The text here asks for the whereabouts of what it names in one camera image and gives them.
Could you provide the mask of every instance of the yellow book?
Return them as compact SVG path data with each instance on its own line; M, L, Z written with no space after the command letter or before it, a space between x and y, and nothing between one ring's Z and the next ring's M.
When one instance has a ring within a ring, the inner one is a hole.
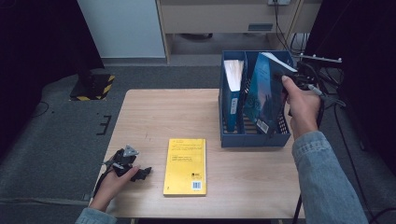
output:
M169 139L164 196L206 195L205 139Z

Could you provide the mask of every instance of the light blue shirt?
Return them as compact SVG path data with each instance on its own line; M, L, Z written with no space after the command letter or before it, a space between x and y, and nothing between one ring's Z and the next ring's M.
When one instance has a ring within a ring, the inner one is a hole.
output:
M292 155L299 174L306 223L368 223L358 195L323 133L306 133L296 139ZM76 224L116 222L109 214L85 208Z

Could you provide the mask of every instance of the person's left hand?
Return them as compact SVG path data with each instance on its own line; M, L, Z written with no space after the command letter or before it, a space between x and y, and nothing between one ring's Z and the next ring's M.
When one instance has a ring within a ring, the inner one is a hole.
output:
M126 183L130 182L131 178L139 171L139 168L139 165L134 166L120 177L117 176L114 170L110 171L102 181L89 207L105 212L110 201L116 197Z

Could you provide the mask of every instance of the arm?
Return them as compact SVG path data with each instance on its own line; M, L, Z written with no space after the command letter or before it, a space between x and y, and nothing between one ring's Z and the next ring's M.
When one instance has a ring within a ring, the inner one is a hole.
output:
M118 177L113 170L109 172L106 178L92 199L88 208L85 208L78 217L76 224L115 224L117 220L106 210L110 201L120 192L126 183L139 171L140 166L134 166L124 175Z
M301 91L282 77L289 93L294 144L292 155L298 170L307 223L367 223L358 195L349 183L332 147L318 131L320 99Z

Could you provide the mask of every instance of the gray floor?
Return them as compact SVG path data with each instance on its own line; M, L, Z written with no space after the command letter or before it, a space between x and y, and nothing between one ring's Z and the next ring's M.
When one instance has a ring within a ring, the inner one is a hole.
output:
M37 106L33 115L36 117L26 124L0 166L0 223L73 223L88 204L83 197L95 185L125 92L217 88L224 49L269 49L269 44L265 35L214 34L207 40L177 36L170 63L158 60L108 63L107 71L116 78L102 101L69 101L68 94L77 76L49 84L43 90L44 103ZM396 206L396 176L374 152L360 150L359 138L345 111L338 108L337 115L370 209L376 214ZM106 116L111 116L108 130L98 135L104 130L101 123L107 121ZM361 196L332 107L326 110L320 129ZM361 201L368 211L362 196ZM395 223L396 214L385 214L379 220ZM128 222L129 219L121 219L119 223Z

